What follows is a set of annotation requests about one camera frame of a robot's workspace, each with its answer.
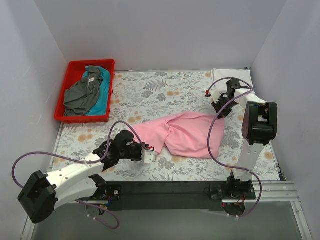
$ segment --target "blue cloth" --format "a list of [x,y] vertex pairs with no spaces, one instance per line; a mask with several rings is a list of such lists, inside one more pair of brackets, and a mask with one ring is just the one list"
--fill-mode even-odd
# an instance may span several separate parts
[[[105,70],[103,67],[97,66],[101,71],[101,78],[103,81],[100,85],[100,95],[96,104],[91,108],[85,115],[86,116],[101,116],[106,115],[107,105],[108,105],[108,96],[109,96],[109,87],[110,87],[110,72]],[[85,73],[82,78],[88,76],[89,66],[85,67]]]

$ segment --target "dark green cloth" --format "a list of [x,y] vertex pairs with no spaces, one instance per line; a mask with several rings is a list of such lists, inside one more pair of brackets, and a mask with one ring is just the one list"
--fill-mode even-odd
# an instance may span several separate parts
[[100,70],[95,66],[88,67],[88,76],[83,77],[70,89],[64,92],[64,116],[84,116],[100,96],[100,85],[103,79]]

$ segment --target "red tray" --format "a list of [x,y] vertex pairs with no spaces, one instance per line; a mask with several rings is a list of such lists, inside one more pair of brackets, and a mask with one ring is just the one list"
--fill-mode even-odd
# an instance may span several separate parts
[[[110,102],[112,94],[112,84],[115,75],[115,60],[105,59],[105,60],[85,60],[85,61],[71,61],[66,70],[64,81],[62,84],[62,89],[60,92],[58,104],[55,109],[54,119],[61,121],[65,124],[83,124],[83,123],[101,123],[108,122],[110,115]],[[71,88],[76,82],[78,82],[82,75],[86,71],[86,67],[89,65],[102,67],[110,72],[110,88],[108,96],[108,104],[106,107],[106,115],[100,116],[64,116],[65,106],[65,91]]]

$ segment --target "pink cloth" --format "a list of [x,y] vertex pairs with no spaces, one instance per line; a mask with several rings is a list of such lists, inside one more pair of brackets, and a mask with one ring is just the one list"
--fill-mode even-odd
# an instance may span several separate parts
[[[183,112],[133,125],[141,140],[154,147],[159,154],[164,145],[172,155],[189,158],[211,158],[207,138],[214,115],[199,112]],[[217,158],[224,137],[224,119],[218,119],[213,126],[210,149]]]

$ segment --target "wall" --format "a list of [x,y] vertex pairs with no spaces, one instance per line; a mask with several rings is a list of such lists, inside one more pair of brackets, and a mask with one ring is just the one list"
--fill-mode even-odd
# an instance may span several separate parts
[[313,239],[320,239],[320,2],[288,0],[251,69],[257,93],[278,104],[273,142],[296,184]]
[[[66,70],[48,26],[32,0],[0,0],[0,239],[21,238],[27,219],[11,178],[14,161],[31,151],[53,150],[58,91]],[[29,157],[17,167],[24,184],[48,157]]]
[[286,0],[34,0],[67,61],[117,70],[252,65]]

